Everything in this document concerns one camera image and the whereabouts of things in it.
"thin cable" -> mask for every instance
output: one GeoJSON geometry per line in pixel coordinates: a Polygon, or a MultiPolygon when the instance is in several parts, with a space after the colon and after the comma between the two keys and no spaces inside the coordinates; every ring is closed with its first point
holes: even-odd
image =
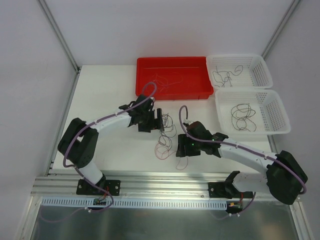
{"type": "Polygon", "coordinates": [[[97,201],[100,202],[102,200],[105,200],[106,197],[107,197],[107,194],[105,193],[101,197],[99,197],[97,201]]]}
{"type": "Polygon", "coordinates": [[[159,93],[161,93],[163,90],[165,90],[164,92],[166,93],[166,92],[169,90],[169,88],[170,88],[171,85],[180,84],[180,83],[182,83],[182,82],[184,81],[184,77],[183,77],[180,73],[178,73],[178,72],[172,72],[171,74],[178,74],[178,75],[180,75],[181,80],[180,80],[180,81],[176,81],[176,82],[171,82],[171,83],[169,83],[169,80],[168,80],[166,77],[160,76],[160,75],[158,75],[158,74],[156,73],[155,75],[153,75],[153,76],[150,78],[150,82],[153,82],[153,83],[155,83],[155,84],[157,85],[158,90],[159,90],[159,93]]]}
{"type": "Polygon", "coordinates": [[[231,123],[233,128],[238,131],[255,132],[257,130],[257,125],[250,119],[255,114],[256,111],[251,108],[249,103],[240,103],[234,106],[231,109],[231,123]],[[248,128],[249,123],[253,124],[253,128],[251,130],[248,128]]]}
{"type": "Polygon", "coordinates": [[[218,71],[218,67],[217,66],[215,66],[215,69],[216,69],[216,71],[212,72],[213,78],[214,78],[216,83],[220,83],[222,85],[221,86],[215,85],[215,84],[214,85],[219,87],[219,88],[224,88],[227,82],[229,82],[230,83],[230,87],[232,87],[232,83],[231,83],[232,78],[230,77],[230,74],[232,74],[235,77],[239,76],[242,73],[242,71],[244,70],[244,66],[242,66],[242,65],[236,66],[235,69],[234,69],[234,73],[232,71],[218,71]],[[217,81],[217,79],[215,77],[215,73],[217,73],[220,76],[221,81],[217,81]],[[223,78],[220,73],[226,73],[226,77],[223,78]]]}
{"type": "Polygon", "coordinates": [[[238,203],[241,203],[241,205],[243,204],[243,199],[244,199],[244,193],[241,192],[241,197],[240,197],[240,201],[237,202],[238,203]]]}
{"type": "Polygon", "coordinates": [[[177,128],[176,125],[174,125],[172,117],[168,113],[163,114],[161,118],[164,130],[159,131],[160,137],[158,139],[158,143],[154,147],[154,154],[158,159],[165,160],[176,152],[172,151],[170,153],[173,147],[172,139],[177,135],[177,128]]]}
{"type": "Polygon", "coordinates": [[[264,154],[260,153],[260,152],[257,152],[257,151],[254,151],[250,148],[247,148],[247,147],[244,147],[244,146],[241,146],[241,145],[236,145],[234,143],[230,143],[230,142],[225,142],[225,141],[212,141],[212,140],[203,140],[203,139],[198,139],[198,138],[195,138],[193,136],[191,136],[187,130],[185,129],[184,125],[183,125],[183,122],[182,122],[182,118],[181,118],[181,112],[182,112],[182,109],[185,109],[186,110],[186,113],[187,113],[187,117],[188,117],[188,108],[186,105],[183,105],[182,107],[180,107],[179,109],[179,122],[180,122],[180,126],[182,128],[182,130],[184,131],[184,133],[186,134],[187,137],[195,140],[195,141],[198,141],[198,142],[202,142],[202,143],[216,143],[216,144],[223,144],[223,145],[228,145],[228,146],[232,146],[232,147],[238,147],[239,149],[242,149],[242,150],[245,150],[251,154],[254,154],[254,155],[257,155],[259,157],[263,157],[263,158],[267,158],[277,164],[279,164],[281,167],[283,167],[285,170],[287,170],[290,174],[292,174],[298,181],[299,183],[301,184],[301,186],[303,187],[303,190],[302,192],[300,192],[300,194],[305,194],[307,192],[307,187],[304,183],[304,181],[302,181],[302,179],[294,172],[292,171],[289,167],[287,167],[286,165],[284,165],[282,162],[280,162],[279,160],[273,158],[273,157],[270,157],[270,156],[265,156],[264,154]]]}

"black wire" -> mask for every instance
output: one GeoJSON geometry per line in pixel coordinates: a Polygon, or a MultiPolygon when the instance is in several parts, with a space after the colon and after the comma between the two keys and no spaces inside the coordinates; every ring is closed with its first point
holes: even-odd
{"type": "Polygon", "coordinates": [[[242,66],[242,65],[236,66],[235,69],[234,69],[234,73],[233,73],[232,71],[218,71],[218,67],[217,67],[217,66],[215,66],[215,69],[216,69],[216,71],[213,71],[213,72],[212,72],[213,78],[214,78],[214,80],[215,80],[216,83],[221,83],[222,85],[221,85],[221,86],[219,86],[219,85],[214,85],[214,86],[217,86],[217,87],[219,87],[219,88],[224,88],[224,87],[225,87],[225,84],[226,84],[228,81],[229,81],[229,83],[230,83],[230,87],[232,87],[232,83],[231,83],[232,78],[230,77],[230,74],[232,74],[233,76],[239,76],[239,75],[242,73],[242,71],[244,70],[244,66],[242,66]],[[220,76],[221,81],[217,81],[217,79],[216,79],[216,77],[215,77],[215,73],[217,73],[217,74],[220,76]],[[226,77],[223,78],[220,73],[226,73],[226,77]]]}
{"type": "Polygon", "coordinates": [[[238,131],[255,132],[257,125],[250,119],[256,114],[249,103],[241,103],[231,109],[231,123],[234,129],[238,131]],[[248,129],[248,122],[253,124],[254,129],[248,129]]]}

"mesh basket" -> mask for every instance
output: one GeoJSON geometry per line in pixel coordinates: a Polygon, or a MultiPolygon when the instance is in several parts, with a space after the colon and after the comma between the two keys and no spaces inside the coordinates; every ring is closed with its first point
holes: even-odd
{"type": "Polygon", "coordinates": [[[291,130],[278,93],[270,89],[219,89],[215,105],[221,129],[227,134],[272,135],[291,130]]]}
{"type": "Polygon", "coordinates": [[[206,58],[206,66],[215,89],[268,89],[273,86],[267,64],[259,55],[210,55],[206,58]]]}

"red plastic tray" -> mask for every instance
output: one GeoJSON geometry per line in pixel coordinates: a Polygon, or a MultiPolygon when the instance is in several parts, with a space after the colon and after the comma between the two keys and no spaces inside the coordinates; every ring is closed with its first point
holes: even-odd
{"type": "MultiPolygon", "coordinates": [[[[204,56],[141,57],[136,62],[137,96],[148,82],[157,86],[156,100],[207,99],[214,93],[204,56]]],[[[144,94],[152,91],[148,86],[144,94]]]]}

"white tabletop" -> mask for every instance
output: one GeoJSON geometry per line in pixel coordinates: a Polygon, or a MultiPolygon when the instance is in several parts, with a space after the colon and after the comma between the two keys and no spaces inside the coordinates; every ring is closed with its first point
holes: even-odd
{"type": "MultiPolygon", "coordinates": [[[[71,120],[80,118],[84,121],[95,120],[114,113],[124,104],[129,104],[135,95],[135,65],[84,65],[78,79],[64,131],[71,120]]],[[[177,135],[173,139],[173,150],[178,146],[178,134],[183,131],[179,124],[178,112],[182,105],[187,105],[188,119],[200,121],[212,133],[221,132],[214,96],[207,100],[156,101],[154,106],[169,113],[176,125],[177,135]]],[[[184,173],[230,173],[232,171],[255,172],[253,169],[236,161],[206,155],[188,158],[188,166],[177,170],[180,160],[172,154],[166,160],[155,156],[155,146],[160,133],[138,132],[138,126],[123,128],[99,139],[95,150],[94,161],[101,170],[138,171],[138,172],[184,172],[184,173]]],[[[236,141],[263,151],[270,151],[266,135],[263,136],[230,136],[236,141]]],[[[57,153],[53,169],[63,169],[63,156],[57,153]]],[[[187,158],[181,158],[179,169],[187,164],[187,158]]]]}

